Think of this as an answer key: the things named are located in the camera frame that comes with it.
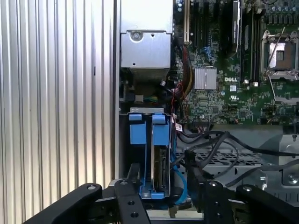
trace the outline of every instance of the cpu socket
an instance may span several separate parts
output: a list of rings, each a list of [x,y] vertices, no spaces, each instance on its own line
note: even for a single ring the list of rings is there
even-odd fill
[[[261,46],[261,73],[264,79],[298,80],[298,46],[296,31],[272,35],[266,30]]]

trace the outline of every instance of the dell logo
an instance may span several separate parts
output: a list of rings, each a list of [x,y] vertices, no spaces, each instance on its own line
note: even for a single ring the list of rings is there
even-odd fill
[[[236,82],[238,82],[238,80],[237,80],[236,77],[235,78],[227,78],[227,77],[225,77],[224,78],[224,82],[233,82],[233,83],[236,83]]]

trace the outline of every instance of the chip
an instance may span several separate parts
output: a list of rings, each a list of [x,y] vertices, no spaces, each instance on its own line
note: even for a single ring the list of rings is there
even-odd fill
[[[213,109],[212,109],[212,113],[218,113],[218,107],[213,107]]]
[[[245,118],[246,117],[246,112],[245,111],[240,111],[240,117]]]

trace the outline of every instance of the ribbed metal panel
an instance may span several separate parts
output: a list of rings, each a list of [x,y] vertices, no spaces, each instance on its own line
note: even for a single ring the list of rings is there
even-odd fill
[[[0,224],[113,178],[113,7],[0,0]]]
[[[215,90],[217,88],[217,69],[203,67],[195,69],[195,90]]]

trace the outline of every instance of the blue plastic latch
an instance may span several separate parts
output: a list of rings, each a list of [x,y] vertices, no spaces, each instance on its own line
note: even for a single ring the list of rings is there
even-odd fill
[[[130,114],[129,121],[141,121],[142,114]],[[130,125],[131,145],[146,144],[146,123]]]
[[[153,115],[153,124],[165,125],[166,124],[165,115],[154,114]]]
[[[169,121],[165,115],[154,114],[152,117],[153,123],[153,143],[155,146],[168,146],[169,145]]]
[[[141,114],[130,114],[129,115],[129,121],[137,121],[137,120],[142,120]]]
[[[164,193],[163,192],[152,192],[151,193],[151,199],[163,199],[164,198]]]

